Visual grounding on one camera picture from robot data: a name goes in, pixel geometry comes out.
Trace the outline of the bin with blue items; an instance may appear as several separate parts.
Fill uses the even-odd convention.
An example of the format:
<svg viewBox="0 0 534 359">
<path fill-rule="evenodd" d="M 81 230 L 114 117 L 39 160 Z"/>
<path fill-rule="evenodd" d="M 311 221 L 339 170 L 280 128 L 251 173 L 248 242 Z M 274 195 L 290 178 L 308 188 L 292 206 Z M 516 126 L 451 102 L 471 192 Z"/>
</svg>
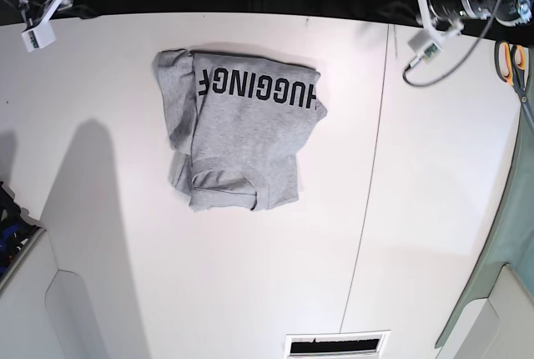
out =
<svg viewBox="0 0 534 359">
<path fill-rule="evenodd" d="M 15 200 L 1 181 L 1 289 L 5 288 L 29 254 L 44 228 Z"/>
</svg>

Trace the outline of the grey t-shirt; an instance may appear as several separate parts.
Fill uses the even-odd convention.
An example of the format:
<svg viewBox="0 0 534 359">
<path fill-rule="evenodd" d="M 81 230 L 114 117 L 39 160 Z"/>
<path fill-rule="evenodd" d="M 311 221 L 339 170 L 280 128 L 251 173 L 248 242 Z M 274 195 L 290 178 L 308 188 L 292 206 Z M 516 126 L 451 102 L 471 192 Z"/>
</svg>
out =
<svg viewBox="0 0 534 359">
<path fill-rule="evenodd" d="M 296 155 L 327 114 L 316 70 L 178 49 L 158 53 L 154 72 L 175 152 L 170 180 L 192 210 L 272 210 L 299 198 Z"/>
</svg>

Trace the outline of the orange handled scissors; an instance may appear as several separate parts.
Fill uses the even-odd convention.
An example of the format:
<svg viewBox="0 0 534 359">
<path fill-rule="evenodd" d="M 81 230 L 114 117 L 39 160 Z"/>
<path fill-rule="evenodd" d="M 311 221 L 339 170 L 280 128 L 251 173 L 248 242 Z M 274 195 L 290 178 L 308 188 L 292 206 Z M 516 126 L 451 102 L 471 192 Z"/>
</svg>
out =
<svg viewBox="0 0 534 359">
<path fill-rule="evenodd" d="M 528 84 L 526 48 L 506 41 L 496 41 L 494 44 L 494 65 L 498 78 L 513 87 L 521 103 L 526 122 L 533 132 L 533 111 L 526 91 Z"/>
</svg>

